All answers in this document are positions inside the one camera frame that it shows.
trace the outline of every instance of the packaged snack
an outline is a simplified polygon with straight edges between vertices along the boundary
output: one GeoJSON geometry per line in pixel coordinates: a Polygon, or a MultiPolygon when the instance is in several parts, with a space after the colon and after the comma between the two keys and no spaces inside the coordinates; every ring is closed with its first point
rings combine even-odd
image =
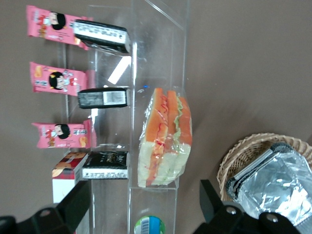
{"type": "Polygon", "coordinates": [[[128,105],[127,89],[106,87],[86,89],[78,93],[81,109],[125,107],[128,105]]]}
{"type": "Polygon", "coordinates": [[[89,47],[109,52],[130,53],[131,41],[126,28],[106,23],[77,19],[74,33],[89,47]]]}
{"type": "Polygon", "coordinates": [[[60,203],[82,179],[87,153],[68,153],[52,170],[53,202],[60,203]]]}
{"type": "Polygon", "coordinates": [[[156,88],[140,137],[138,185],[168,185],[184,173],[192,145],[192,119],[184,97],[156,88]]]}
{"type": "Polygon", "coordinates": [[[78,92],[87,89],[87,75],[81,71],[30,62],[30,78],[34,92],[78,96],[78,92]]]}
{"type": "Polygon", "coordinates": [[[26,14],[28,36],[78,45],[85,50],[88,49],[80,39],[75,37],[73,29],[75,20],[86,20],[86,17],[64,15],[31,5],[27,6],[26,14]]]}
{"type": "Polygon", "coordinates": [[[91,152],[82,167],[84,179],[127,179],[129,152],[91,152]]]}
{"type": "Polygon", "coordinates": [[[38,148],[90,148],[91,120],[83,124],[32,123],[38,128],[38,148]]]}

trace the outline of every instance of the acrylic display stand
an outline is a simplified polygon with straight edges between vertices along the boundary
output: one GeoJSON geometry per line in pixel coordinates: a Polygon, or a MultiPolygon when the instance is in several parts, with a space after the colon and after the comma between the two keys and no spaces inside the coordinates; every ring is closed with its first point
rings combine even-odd
{"type": "Polygon", "coordinates": [[[188,0],[133,1],[133,134],[129,180],[129,230],[145,215],[159,217],[175,233],[178,179],[168,186],[137,185],[139,137],[156,87],[184,89],[188,0]]]}
{"type": "MultiPolygon", "coordinates": [[[[77,97],[65,96],[63,122],[91,118],[97,138],[93,151],[130,152],[129,179],[92,180],[91,234],[133,234],[135,223],[145,215],[159,217],[166,234],[175,233],[178,179],[168,186],[137,185],[139,137],[144,111],[156,87],[184,89],[189,0],[133,0],[132,6],[89,6],[94,21],[127,28],[131,54],[112,54],[90,49],[89,87],[122,86],[129,89],[128,106],[83,110],[77,97]]],[[[60,45],[59,66],[67,67],[66,48],[60,45]]],[[[85,219],[80,227],[86,233],[85,219]]]]}

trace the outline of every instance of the brown floor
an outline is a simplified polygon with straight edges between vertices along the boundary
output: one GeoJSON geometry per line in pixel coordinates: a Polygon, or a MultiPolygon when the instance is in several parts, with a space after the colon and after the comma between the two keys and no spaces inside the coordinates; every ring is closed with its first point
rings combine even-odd
{"type": "MultiPolygon", "coordinates": [[[[56,66],[57,54],[53,43],[26,36],[27,4],[78,16],[87,7],[82,0],[1,3],[0,215],[19,221],[52,203],[50,172],[63,153],[36,148],[31,122],[59,121],[61,98],[31,92],[29,61],[56,66]]],[[[177,234],[203,222],[199,181],[209,179],[218,189],[222,157],[239,139],[274,132],[311,143],[311,12],[311,1],[191,1],[186,94],[194,144],[180,179],[177,234]]],[[[77,61],[81,70],[84,61],[77,61]]]]}

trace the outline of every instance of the foil-wrapped food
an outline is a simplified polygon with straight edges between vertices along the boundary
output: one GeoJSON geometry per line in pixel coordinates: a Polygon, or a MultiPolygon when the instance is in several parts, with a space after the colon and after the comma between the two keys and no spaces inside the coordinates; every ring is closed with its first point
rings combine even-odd
{"type": "Polygon", "coordinates": [[[270,149],[230,178],[227,193],[245,212],[279,213],[301,232],[312,228],[312,171],[307,160],[286,143],[270,149]]]}

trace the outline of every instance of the sandwich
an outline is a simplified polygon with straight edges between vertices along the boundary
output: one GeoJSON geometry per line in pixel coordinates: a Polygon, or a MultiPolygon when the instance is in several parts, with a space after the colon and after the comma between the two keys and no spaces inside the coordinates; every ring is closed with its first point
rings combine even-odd
{"type": "Polygon", "coordinates": [[[168,185],[184,173],[192,145],[190,108],[170,90],[154,90],[140,138],[138,185],[168,185]]]}

